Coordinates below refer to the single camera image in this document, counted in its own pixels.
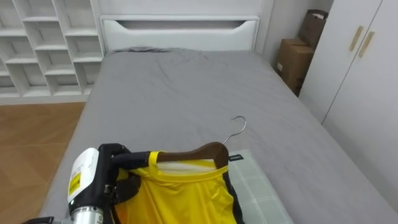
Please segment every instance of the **gray bed sheet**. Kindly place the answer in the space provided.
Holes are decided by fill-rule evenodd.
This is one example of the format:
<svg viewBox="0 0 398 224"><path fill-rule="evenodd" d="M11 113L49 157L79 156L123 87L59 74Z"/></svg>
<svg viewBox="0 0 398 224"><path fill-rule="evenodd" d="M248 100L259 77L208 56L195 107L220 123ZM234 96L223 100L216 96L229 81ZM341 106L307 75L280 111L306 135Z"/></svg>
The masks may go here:
<svg viewBox="0 0 398 224"><path fill-rule="evenodd" d="M73 161L106 142L188 151L231 138L250 149L296 224L398 223L333 138L253 52L118 52L104 58L41 215L67 215Z"/></svg>

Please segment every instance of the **white headboard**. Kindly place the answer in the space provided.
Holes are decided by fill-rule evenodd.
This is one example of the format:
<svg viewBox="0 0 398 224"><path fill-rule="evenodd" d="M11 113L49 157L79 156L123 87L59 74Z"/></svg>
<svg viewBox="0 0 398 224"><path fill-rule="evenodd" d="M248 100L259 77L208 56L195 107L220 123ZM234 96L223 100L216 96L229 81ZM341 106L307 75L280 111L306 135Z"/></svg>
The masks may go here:
<svg viewBox="0 0 398 224"><path fill-rule="evenodd" d="M105 51L127 47L253 50L257 16L101 16Z"/></svg>

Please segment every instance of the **white bookshelf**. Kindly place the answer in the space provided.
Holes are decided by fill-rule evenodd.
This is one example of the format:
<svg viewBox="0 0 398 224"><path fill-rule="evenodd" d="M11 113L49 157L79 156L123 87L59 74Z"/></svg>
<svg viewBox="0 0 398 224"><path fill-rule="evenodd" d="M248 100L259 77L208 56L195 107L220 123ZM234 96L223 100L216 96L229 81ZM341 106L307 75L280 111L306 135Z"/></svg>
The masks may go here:
<svg viewBox="0 0 398 224"><path fill-rule="evenodd" d="M90 0L0 0L0 105L85 101L103 49Z"/></svg>

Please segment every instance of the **wooden floor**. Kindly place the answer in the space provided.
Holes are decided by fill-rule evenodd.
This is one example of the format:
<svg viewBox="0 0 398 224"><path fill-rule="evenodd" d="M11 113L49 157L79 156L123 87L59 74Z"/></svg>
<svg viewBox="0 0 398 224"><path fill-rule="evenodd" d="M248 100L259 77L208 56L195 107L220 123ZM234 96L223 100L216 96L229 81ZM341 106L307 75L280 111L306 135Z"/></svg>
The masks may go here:
<svg viewBox="0 0 398 224"><path fill-rule="evenodd" d="M83 107L0 106L0 223L38 215Z"/></svg>

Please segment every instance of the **white wall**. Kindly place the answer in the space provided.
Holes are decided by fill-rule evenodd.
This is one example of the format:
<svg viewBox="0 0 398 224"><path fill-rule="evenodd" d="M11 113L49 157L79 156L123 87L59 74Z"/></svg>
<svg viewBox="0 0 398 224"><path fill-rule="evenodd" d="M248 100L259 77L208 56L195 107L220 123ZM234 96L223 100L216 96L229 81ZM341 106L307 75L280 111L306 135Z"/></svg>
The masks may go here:
<svg viewBox="0 0 398 224"><path fill-rule="evenodd" d="M98 0L103 14L260 15L262 0Z"/></svg>
<svg viewBox="0 0 398 224"><path fill-rule="evenodd" d="M333 0L275 0L262 56L274 63L282 39L295 38L308 9L328 12Z"/></svg>

